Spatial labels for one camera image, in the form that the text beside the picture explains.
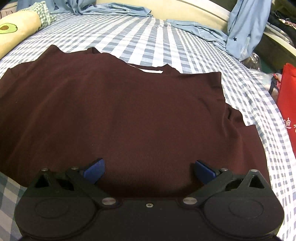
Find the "dark maroon t-shirt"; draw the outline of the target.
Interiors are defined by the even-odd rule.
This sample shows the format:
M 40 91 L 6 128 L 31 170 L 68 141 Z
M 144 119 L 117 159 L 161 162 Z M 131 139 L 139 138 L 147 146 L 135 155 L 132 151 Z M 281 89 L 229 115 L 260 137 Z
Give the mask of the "dark maroon t-shirt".
M 1 78 L 1 172 L 22 186 L 48 168 L 102 158 L 99 184 L 112 195 L 188 195 L 197 160 L 269 179 L 254 125 L 226 103 L 221 73 L 149 68 L 95 48 L 50 46 Z

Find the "red bag with white characters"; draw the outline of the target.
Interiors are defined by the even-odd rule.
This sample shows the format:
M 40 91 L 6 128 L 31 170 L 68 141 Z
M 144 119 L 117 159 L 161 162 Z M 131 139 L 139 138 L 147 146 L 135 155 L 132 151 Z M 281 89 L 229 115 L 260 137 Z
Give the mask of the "red bag with white characters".
M 277 99 L 277 105 L 284 119 L 284 124 L 287 129 L 292 149 L 295 154 L 296 145 L 296 75 L 295 67 L 287 63 L 282 72 L 280 82 L 280 92 Z

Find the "light blue folded garment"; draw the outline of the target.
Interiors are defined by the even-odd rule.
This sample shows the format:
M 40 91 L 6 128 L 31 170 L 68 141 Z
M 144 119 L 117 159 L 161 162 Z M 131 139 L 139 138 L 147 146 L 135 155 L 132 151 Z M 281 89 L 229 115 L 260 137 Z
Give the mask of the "light blue folded garment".
M 211 42 L 214 46 L 223 51 L 226 50 L 226 42 L 228 36 L 221 30 L 207 27 L 193 21 L 167 20 L 173 27 L 189 32 L 207 42 Z

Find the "blue white checkered bedsheet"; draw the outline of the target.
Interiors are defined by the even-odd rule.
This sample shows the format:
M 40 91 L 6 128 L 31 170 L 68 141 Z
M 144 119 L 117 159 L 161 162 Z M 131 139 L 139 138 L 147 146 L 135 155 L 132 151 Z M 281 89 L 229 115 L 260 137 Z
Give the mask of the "blue white checkered bedsheet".
M 168 64 L 181 73 L 221 72 L 226 102 L 246 125 L 256 125 L 264 146 L 271 187 L 285 212 L 278 236 L 295 240 L 295 156 L 285 119 L 257 75 L 212 44 L 153 17 L 66 13 L 55 19 L 5 56 L 1 73 L 36 60 L 50 45 L 66 53 L 94 47 L 128 63 Z

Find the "blue star print curtain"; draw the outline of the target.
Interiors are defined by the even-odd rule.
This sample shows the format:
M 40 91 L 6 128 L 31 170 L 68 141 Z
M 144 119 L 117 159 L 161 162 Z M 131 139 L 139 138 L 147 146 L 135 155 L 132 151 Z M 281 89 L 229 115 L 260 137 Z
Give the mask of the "blue star print curtain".
M 239 61 L 249 58 L 262 39 L 272 1 L 237 1 L 227 23 L 226 50 Z

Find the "yellow avocado print pillow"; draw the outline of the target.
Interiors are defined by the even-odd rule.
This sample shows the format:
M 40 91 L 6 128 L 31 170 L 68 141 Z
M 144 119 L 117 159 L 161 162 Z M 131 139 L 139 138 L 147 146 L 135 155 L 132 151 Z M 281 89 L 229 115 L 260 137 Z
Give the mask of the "yellow avocado print pillow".
M 1 58 L 41 27 L 34 11 L 18 11 L 1 19 Z

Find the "light blue garment near headboard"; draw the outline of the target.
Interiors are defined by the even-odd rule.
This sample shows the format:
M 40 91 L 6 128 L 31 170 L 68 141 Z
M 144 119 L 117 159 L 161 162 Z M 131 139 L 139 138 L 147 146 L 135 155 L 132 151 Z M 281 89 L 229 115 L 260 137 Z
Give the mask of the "light blue garment near headboard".
M 96 4 L 93 1 L 53 1 L 53 14 L 73 13 L 75 15 L 127 15 L 152 16 L 152 11 L 143 6 L 122 3 Z

